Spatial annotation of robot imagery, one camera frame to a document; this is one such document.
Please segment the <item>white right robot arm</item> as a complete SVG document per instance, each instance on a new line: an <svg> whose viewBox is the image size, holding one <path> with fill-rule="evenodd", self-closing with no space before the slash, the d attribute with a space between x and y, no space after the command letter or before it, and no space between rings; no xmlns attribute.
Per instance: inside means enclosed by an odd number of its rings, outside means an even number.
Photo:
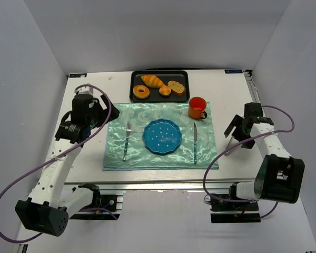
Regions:
<svg viewBox="0 0 316 253"><path fill-rule="evenodd" d="M235 115L224 132L225 137L231 136L242 148L256 146L263 159L255 180L232 186L230 198L296 203L305 164L284 148L273 121L263 115L262 108L260 103L245 104L244 115Z"/></svg>

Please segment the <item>metal serving tongs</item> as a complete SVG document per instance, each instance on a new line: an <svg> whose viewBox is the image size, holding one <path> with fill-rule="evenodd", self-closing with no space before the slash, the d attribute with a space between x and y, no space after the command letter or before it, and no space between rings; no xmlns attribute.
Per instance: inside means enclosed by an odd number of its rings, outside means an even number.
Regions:
<svg viewBox="0 0 316 253"><path fill-rule="evenodd" d="M237 139L235 139L233 136L230 137L229 142L226 146L226 152L224 156L229 156L236 148L239 148L241 146L241 142Z"/></svg>

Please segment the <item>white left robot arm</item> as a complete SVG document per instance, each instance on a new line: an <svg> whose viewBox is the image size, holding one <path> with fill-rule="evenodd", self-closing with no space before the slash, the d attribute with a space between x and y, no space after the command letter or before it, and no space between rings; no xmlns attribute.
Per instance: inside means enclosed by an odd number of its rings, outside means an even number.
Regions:
<svg viewBox="0 0 316 253"><path fill-rule="evenodd" d="M61 192L76 157L93 136L91 131L100 131L119 113L107 95L98 99L81 86L76 88L72 109L62 117L55 134L51 162L44 167L27 199L15 206L26 229L59 237L73 215L101 206L100 189L92 183L79 185L64 199Z"/></svg>

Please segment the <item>small round bun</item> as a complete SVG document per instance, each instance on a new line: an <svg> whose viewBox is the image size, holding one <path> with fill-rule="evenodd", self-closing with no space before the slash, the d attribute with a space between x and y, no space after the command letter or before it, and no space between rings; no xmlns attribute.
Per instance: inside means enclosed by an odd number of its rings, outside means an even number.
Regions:
<svg viewBox="0 0 316 253"><path fill-rule="evenodd" d="M171 88L167 85L163 85L159 88L159 93L162 96L170 96L171 92L172 92Z"/></svg>

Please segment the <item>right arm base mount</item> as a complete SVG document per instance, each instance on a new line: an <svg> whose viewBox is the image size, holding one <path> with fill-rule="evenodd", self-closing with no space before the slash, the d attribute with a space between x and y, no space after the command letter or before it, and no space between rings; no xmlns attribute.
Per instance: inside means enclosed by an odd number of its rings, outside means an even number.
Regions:
<svg viewBox="0 0 316 253"><path fill-rule="evenodd" d="M225 194L211 193L207 189L205 192L204 201L211 206L212 223L261 222L257 201L239 198L236 183L233 183Z"/></svg>

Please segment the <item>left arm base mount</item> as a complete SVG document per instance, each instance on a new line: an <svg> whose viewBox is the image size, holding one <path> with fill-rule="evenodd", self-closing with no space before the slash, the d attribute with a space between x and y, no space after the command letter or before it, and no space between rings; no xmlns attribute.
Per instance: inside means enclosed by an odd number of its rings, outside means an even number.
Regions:
<svg viewBox="0 0 316 253"><path fill-rule="evenodd" d="M72 220L117 220L122 210L123 196L119 194L97 193L99 187L94 184L84 183L76 189L89 189L93 192L93 203L72 215Z"/></svg>

